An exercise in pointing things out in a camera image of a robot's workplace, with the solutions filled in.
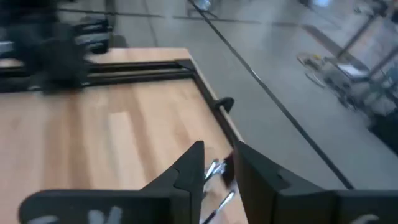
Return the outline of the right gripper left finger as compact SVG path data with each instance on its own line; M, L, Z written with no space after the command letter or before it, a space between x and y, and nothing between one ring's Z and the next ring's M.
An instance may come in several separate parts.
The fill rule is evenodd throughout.
M194 142L169 168L141 189L163 193L146 217L151 223L198 224L205 183L205 143Z

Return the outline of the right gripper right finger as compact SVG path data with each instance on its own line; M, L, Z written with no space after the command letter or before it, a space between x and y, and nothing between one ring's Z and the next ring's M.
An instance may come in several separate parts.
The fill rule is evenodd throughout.
M331 223L333 194L240 141L234 173L249 223Z

